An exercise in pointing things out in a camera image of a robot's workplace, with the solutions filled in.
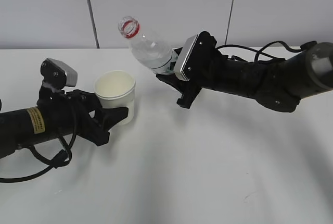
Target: white paper cup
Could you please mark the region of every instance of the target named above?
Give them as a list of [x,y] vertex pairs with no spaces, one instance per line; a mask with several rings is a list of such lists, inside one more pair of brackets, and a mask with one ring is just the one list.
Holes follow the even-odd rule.
[[95,82],[95,94],[103,108],[129,108],[129,115],[118,125],[127,124],[134,117],[134,88],[134,78],[121,70],[105,73]]

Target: white table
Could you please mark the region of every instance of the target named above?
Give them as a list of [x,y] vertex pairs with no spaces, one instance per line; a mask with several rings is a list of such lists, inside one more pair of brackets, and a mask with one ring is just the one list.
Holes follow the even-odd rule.
[[[279,47],[269,52],[291,56]],[[0,223],[333,223],[333,93],[286,114],[203,90],[186,110],[176,104],[180,94],[127,49],[1,50],[0,57],[2,112],[35,105],[47,57],[73,67],[81,90],[92,92],[109,70],[137,81],[136,118],[111,130],[113,144],[78,138],[68,167],[0,184]],[[52,157],[60,144],[36,148]],[[0,176],[44,167],[16,151],[0,160]]]

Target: cup rim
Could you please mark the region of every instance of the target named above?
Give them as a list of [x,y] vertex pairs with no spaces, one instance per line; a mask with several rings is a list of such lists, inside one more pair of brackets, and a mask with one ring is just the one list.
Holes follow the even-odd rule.
[[[120,95],[117,95],[117,96],[101,96],[100,94],[98,94],[98,93],[96,92],[96,83],[97,83],[97,81],[98,81],[101,77],[103,77],[103,76],[105,76],[105,75],[107,75],[107,74],[109,74],[109,73],[114,73],[114,72],[122,72],[122,73],[126,73],[126,74],[128,74],[128,75],[132,78],[132,80],[133,80],[133,85],[131,86],[131,88],[130,88],[128,91],[124,92],[123,94],[120,94]],[[104,99],[104,100],[115,100],[115,99],[123,98],[123,97],[129,95],[130,93],[132,93],[133,90],[134,90],[134,88],[135,88],[135,85],[136,85],[136,81],[135,81],[135,79],[134,79],[129,73],[127,73],[126,71],[124,71],[124,70],[111,70],[111,71],[107,71],[107,72],[105,72],[104,74],[102,74],[101,76],[99,76],[99,77],[95,80],[95,82],[94,82],[94,92],[95,92],[95,94],[96,94],[99,98],[101,98],[101,99]]]

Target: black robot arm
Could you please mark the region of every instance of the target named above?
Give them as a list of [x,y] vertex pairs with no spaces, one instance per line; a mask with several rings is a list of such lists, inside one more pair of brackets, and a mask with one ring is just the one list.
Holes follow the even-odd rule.
[[[109,142],[108,132],[128,116],[128,108],[102,108],[94,93],[80,90],[65,92],[65,86],[76,86],[75,70],[54,59],[41,65],[44,77],[37,106],[0,114],[0,158],[28,148],[35,158],[48,165],[42,171],[21,178],[0,178],[0,182],[22,182],[37,178],[52,168],[63,167],[72,159],[71,148],[76,136],[97,146]],[[72,134],[68,144],[63,136]],[[39,154],[35,144],[59,139],[63,149],[52,159]]]
[[[275,111],[293,112],[301,99],[333,89],[333,44],[309,42],[292,49],[282,41],[274,43],[298,54],[285,60],[263,53],[270,44],[259,51],[237,45],[216,48],[215,38],[201,32],[176,50],[174,74],[156,77],[181,92],[177,104],[184,108],[190,108],[204,88],[251,98]],[[219,51],[234,46],[255,51],[255,60],[247,62]],[[259,55],[271,60],[259,60]]]

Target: clear plastic bottle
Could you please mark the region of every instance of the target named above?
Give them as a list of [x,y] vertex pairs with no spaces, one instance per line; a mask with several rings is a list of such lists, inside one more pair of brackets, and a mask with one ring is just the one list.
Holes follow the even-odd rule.
[[171,46],[155,32],[141,28],[133,17],[124,17],[118,24],[120,33],[128,39],[134,57],[157,74],[173,74],[172,62],[178,58]]

